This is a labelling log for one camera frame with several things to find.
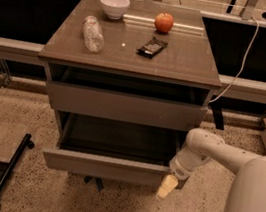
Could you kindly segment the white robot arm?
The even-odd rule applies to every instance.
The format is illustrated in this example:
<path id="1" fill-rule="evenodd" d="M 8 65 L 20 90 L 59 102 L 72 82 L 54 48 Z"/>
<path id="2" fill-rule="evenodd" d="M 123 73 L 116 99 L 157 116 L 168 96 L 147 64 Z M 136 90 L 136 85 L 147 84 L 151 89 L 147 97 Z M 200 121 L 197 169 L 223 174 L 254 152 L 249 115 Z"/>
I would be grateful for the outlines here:
<path id="1" fill-rule="evenodd" d="M 235 175 L 224 212 L 266 212 L 266 156 L 225 143 L 223 138 L 196 128 L 169 162 L 169 172 L 157 190 L 164 198 L 197 166 L 216 160 Z"/>

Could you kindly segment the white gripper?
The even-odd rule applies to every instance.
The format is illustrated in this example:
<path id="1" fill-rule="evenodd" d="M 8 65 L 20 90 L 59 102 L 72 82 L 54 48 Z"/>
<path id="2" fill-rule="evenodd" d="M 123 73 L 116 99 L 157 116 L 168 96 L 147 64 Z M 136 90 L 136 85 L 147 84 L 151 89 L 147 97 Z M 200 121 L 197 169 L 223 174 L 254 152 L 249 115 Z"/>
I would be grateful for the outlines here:
<path id="1" fill-rule="evenodd" d="M 161 199 L 166 198 L 178 186 L 178 180 L 187 179 L 197 167 L 208 163 L 209 160 L 209 157 L 193 153 L 185 146 L 169 161 L 172 174 L 163 178 L 156 195 Z"/>

